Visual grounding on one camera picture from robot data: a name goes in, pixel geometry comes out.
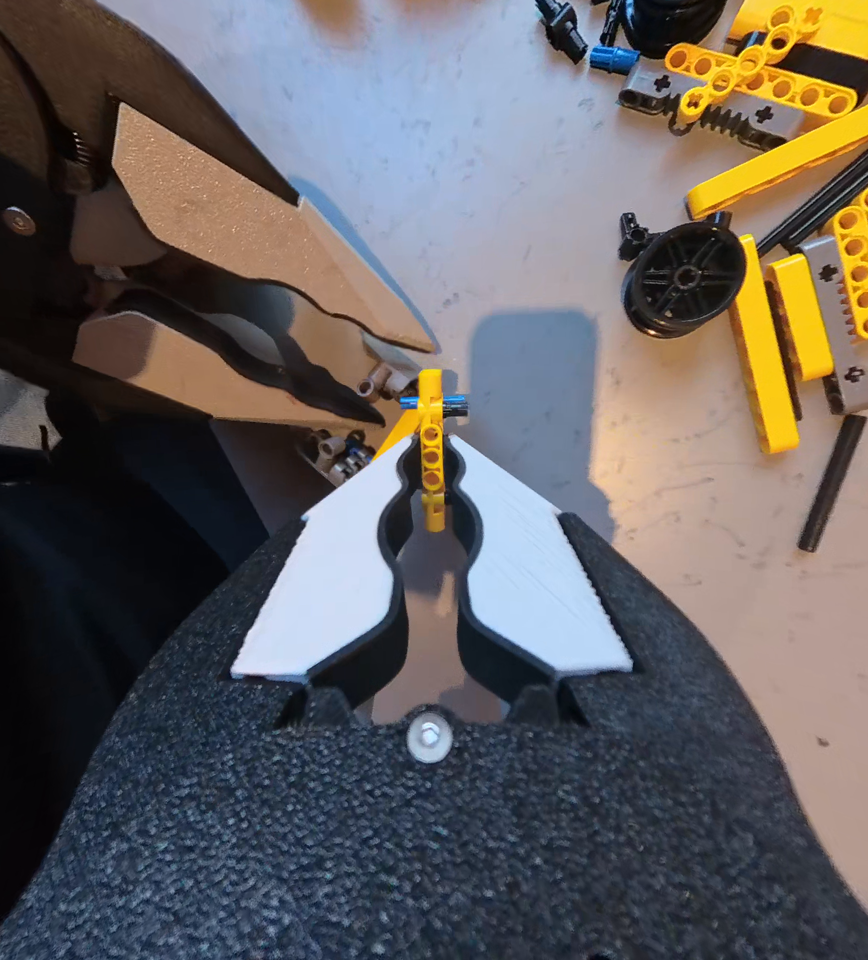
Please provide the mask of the long black axle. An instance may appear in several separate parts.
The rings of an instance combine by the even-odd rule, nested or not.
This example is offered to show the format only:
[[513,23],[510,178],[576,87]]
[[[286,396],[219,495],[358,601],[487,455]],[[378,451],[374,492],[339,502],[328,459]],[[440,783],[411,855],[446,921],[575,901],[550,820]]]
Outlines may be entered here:
[[757,255],[765,257],[775,247],[788,254],[822,228],[838,211],[850,207],[868,188],[868,150],[848,164],[839,174],[774,227],[757,244]]

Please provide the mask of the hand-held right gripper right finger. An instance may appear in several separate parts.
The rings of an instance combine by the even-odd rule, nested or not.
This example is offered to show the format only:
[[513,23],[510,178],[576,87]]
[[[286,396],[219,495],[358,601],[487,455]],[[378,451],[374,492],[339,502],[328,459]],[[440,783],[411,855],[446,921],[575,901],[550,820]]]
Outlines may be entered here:
[[512,704],[528,687],[631,673],[634,663],[561,510],[467,441],[445,444],[466,565],[457,642],[466,672]]

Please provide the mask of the yellow and black panel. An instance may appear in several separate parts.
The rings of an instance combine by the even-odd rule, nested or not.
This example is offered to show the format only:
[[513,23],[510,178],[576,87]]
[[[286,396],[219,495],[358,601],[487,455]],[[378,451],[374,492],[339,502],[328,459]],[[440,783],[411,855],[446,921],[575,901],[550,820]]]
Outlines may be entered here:
[[821,8],[819,29],[777,63],[780,69],[868,94],[868,1],[747,1],[728,29],[738,50],[762,42],[771,11],[790,5],[798,13]]

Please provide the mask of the grey gear rack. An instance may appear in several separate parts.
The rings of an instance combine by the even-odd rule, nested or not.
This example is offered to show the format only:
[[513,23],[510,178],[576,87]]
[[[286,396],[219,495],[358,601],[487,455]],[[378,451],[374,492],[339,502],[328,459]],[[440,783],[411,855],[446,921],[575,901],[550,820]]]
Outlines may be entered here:
[[837,240],[821,235],[802,244],[800,251],[808,262],[833,357],[833,373],[824,378],[828,406],[836,415],[861,414],[868,411],[868,365],[854,343],[846,267]]
[[806,114],[801,109],[740,91],[721,103],[709,104],[693,126],[681,124],[677,119],[680,100],[699,84],[695,78],[667,70],[660,61],[641,59],[622,85],[618,103],[641,114],[667,117],[668,128],[676,136],[699,127],[764,152],[804,131]]

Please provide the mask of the black toy wheel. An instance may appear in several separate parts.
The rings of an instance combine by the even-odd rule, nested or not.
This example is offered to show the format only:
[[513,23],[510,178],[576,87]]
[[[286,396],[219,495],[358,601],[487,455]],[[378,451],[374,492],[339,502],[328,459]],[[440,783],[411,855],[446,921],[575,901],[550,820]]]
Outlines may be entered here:
[[745,275],[745,257],[720,212],[665,232],[630,264],[620,289],[630,322],[657,339],[678,339],[728,310]]

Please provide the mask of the black pin connector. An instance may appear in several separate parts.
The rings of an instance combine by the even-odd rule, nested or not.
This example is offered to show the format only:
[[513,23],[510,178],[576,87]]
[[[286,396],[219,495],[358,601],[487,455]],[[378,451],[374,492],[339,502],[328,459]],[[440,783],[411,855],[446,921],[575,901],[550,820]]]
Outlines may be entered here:
[[640,257],[658,236],[657,233],[643,226],[632,211],[621,214],[619,230],[618,258],[625,262],[632,262]]
[[567,56],[573,65],[579,65],[584,60],[588,45],[580,34],[572,4],[542,0],[536,0],[535,4],[549,44]]

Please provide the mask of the grey desk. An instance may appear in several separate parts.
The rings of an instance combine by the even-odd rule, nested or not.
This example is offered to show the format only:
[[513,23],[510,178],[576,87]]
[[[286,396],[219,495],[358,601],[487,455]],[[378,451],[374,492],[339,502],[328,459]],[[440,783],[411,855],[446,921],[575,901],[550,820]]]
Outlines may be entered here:
[[[674,342],[619,303],[620,213],[684,218],[745,150],[615,104],[533,2],[109,2],[366,245],[466,393],[464,438],[613,543],[718,648],[868,909],[868,425],[823,542],[837,436],[763,455],[727,318]],[[868,343],[861,350],[868,363]]]

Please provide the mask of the yellow frame brick with pins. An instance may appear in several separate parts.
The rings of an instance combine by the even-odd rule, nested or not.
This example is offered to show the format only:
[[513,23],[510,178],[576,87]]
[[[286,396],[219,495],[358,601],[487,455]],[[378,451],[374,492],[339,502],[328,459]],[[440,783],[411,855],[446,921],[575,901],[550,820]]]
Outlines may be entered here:
[[469,403],[463,394],[443,391],[442,371],[423,369],[417,378],[416,395],[400,399],[402,416],[397,427],[419,442],[421,505],[425,529],[443,532],[446,525],[447,487],[444,471],[445,422],[467,418]]

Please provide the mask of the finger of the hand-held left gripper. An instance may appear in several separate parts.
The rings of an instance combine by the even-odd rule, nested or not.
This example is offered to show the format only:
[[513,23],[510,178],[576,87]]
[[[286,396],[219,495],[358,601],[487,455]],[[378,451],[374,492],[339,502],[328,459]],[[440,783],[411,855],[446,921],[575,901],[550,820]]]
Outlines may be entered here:
[[384,426],[375,405],[231,314],[202,314],[150,289],[128,289],[80,325],[73,361],[217,421]]
[[112,168],[162,244],[291,289],[385,342],[434,352],[414,312],[307,198],[276,196],[124,102]]

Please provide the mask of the black toothed wheel hub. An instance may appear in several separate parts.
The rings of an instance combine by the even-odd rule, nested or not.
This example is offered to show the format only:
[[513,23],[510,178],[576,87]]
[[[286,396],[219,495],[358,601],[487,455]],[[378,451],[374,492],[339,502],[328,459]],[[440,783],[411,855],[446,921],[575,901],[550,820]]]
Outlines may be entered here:
[[621,23],[634,50],[650,59],[664,59],[678,43],[700,43],[726,6],[726,1],[624,1]]

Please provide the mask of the short black axle rod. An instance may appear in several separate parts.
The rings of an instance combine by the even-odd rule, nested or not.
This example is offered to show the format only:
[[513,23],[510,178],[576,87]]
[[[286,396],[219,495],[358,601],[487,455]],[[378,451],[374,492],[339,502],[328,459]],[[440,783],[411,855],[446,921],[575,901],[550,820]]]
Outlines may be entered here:
[[863,414],[848,414],[843,418],[820,485],[800,533],[798,549],[801,552],[809,554],[817,552],[867,423],[868,418]]

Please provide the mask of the long flat yellow beam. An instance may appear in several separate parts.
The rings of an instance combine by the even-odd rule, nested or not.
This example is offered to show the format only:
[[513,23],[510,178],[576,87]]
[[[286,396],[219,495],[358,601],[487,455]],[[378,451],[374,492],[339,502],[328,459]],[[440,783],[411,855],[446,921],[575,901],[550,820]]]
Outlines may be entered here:
[[779,185],[868,144],[868,105],[695,186],[685,197],[691,220],[727,210],[739,200]]

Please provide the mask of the long yellow holed liftarm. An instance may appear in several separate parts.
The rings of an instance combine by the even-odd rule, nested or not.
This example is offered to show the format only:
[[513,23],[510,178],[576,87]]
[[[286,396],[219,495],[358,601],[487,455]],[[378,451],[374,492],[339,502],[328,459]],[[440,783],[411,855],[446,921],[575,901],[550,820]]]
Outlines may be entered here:
[[734,94],[793,107],[826,121],[857,107],[858,96],[852,88],[780,69],[776,63],[776,52],[762,45],[733,55],[688,43],[675,45],[664,60],[669,71],[693,82],[682,109],[690,119],[699,118],[705,108],[724,104]]

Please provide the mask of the short yellow beam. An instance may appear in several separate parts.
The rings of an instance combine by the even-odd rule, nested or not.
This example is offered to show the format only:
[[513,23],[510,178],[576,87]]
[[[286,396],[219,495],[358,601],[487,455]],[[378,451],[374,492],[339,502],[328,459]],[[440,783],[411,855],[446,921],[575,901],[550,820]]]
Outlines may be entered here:
[[765,279],[797,377],[809,382],[830,376],[834,359],[806,256],[795,253],[770,263]]

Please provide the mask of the grey and yellow brick assembly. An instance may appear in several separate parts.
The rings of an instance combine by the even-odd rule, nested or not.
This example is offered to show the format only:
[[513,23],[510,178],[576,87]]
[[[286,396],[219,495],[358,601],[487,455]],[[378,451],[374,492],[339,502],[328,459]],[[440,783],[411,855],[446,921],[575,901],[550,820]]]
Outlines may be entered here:
[[341,426],[335,429],[293,429],[300,460],[337,488],[368,467],[376,456],[404,438],[400,401],[415,398],[420,366],[399,347],[362,334],[369,367],[359,374],[354,390],[381,413],[385,427]]

